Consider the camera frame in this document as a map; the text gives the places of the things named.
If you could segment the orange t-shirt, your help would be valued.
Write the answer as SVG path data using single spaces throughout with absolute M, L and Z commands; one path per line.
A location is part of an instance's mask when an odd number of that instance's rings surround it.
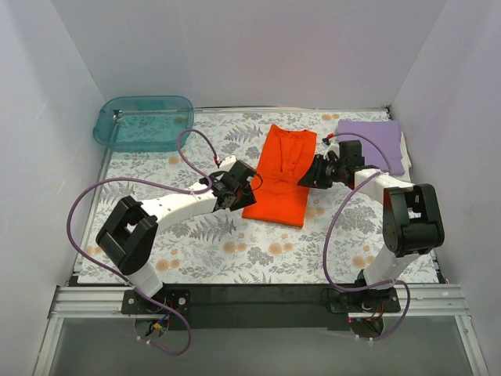
M 305 221 L 309 188 L 298 185 L 311 167 L 317 135 L 309 130 L 290 131 L 273 124 L 251 186 L 256 203 L 242 217 L 301 228 Z

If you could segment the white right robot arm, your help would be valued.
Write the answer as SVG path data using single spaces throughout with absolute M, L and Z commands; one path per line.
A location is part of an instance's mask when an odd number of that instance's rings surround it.
M 355 304 L 372 311 L 383 301 L 381 291 L 401 284 L 405 269 L 420 256 L 443 245 L 445 231 L 435 188 L 431 184 L 406 183 L 391 176 L 388 170 L 368 165 L 359 140 L 340 141 L 324 154 L 316 154 L 307 172 L 297 184 L 314 189 L 329 189 L 342 183 L 351 192 L 337 209 L 326 233 L 322 264 L 330 286 L 341 293 L 354 294 Z M 342 287 L 327 269 L 330 236 L 344 206 L 363 193 L 383 207 L 384 244 L 369 266 L 360 274 L 354 287 Z

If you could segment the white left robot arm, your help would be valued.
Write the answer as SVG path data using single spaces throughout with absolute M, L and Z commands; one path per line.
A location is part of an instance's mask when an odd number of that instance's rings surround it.
M 149 313 L 166 305 L 163 283 L 150 263 L 156 235 L 175 224 L 219 210 L 235 211 L 256 203 L 251 180 L 258 173 L 234 156 L 186 190 L 137 201 L 120 199 L 96 236 L 96 243 L 127 281 L 141 291 Z

